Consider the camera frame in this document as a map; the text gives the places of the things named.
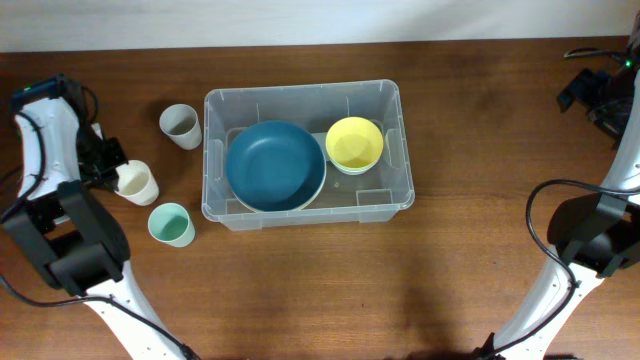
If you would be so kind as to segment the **cream plate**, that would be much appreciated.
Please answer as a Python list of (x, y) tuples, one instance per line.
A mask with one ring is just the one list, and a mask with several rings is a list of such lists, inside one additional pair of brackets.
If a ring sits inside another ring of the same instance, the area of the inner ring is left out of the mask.
[(284, 175), (267, 172), (232, 176), (229, 182), (242, 205), (256, 213), (273, 213), (309, 206), (320, 195), (326, 177), (326, 170)]

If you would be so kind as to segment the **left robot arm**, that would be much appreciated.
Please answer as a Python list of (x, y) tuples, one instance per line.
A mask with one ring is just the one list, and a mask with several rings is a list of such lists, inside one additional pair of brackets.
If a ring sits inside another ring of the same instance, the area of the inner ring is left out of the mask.
[(133, 359), (196, 358), (144, 296), (126, 235), (93, 194), (118, 191), (129, 162), (96, 123), (95, 93), (57, 74), (15, 91), (9, 107), (22, 180), (1, 225), (43, 281), (68, 294), (53, 307), (86, 305)]

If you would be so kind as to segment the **cream cup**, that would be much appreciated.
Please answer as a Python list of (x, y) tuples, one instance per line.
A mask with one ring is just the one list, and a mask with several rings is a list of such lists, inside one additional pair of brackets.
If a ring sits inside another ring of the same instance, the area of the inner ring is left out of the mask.
[(115, 193), (138, 206), (151, 205), (159, 196), (158, 184), (148, 167), (140, 160), (129, 160), (116, 168)]

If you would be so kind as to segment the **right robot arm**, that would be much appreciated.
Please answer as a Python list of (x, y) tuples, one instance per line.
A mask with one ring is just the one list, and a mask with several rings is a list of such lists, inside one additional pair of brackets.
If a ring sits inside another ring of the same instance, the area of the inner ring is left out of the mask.
[(537, 246), (547, 260), (514, 317), (474, 359), (544, 359), (546, 351), (580, 302), (620, 269), (639, 261), (639, 29), (624, 51), (573, 49), (565, 58), (606, 56), (614, 74), (583, 69), (557, 96), (562, 112), (574, 103), (588, 120), (614, 139), (616, 156), (599, 186), (563, 179), (586, 190), (554, 212), (547, 239)]

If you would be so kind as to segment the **dark blue plate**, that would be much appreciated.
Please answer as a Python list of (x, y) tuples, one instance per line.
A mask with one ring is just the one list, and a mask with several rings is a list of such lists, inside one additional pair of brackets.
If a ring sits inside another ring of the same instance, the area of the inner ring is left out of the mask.
[(231, 143), (225, 164), (229, 185), (232, 176), (323, 170), (327, 174), (326, 160), (315, 138), (300, 126), (283, 121), (262, 122), (242, 131)]

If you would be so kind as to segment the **green cup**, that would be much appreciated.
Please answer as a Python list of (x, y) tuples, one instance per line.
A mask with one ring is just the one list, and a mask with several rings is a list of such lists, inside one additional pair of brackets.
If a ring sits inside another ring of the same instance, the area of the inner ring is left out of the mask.
[(176, 248), (190, 245), (196, 236), (188, 211), (177, 203), (157, 206), (148, 218), (147, 227), (155, 240)]

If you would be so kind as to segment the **light green bowl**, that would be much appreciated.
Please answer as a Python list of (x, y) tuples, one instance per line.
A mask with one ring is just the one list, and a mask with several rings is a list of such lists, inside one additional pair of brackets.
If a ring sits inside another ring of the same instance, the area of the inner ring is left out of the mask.
[(346, 163), (339, 162), (336, 158), (330, 157), (330, 162), (334, 167), (343, 174), (356, 176), (362, 175), (371, 170), (380, 160), (378, 157), (355, 157), (349, 159)]

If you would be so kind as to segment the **grey cup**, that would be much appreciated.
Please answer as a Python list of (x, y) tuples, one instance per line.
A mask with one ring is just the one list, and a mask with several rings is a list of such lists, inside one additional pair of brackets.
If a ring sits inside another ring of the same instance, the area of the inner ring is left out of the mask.
[(194, 108), (186, 104), (175, 104), (166, 108), (159, 118), (159, 127), (184, 150), (197, 148), (203, 139), (198, 114)]

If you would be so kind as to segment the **yellow bowl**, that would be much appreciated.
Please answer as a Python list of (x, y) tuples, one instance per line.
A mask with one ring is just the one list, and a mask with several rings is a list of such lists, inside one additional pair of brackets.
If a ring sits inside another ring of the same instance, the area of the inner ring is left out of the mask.
[(346, 163), (355, 157), (382, 156), (384, 140), (376, 124), (362, 117), (346, 117), (328, 130), (325, 147), (330, 157)]

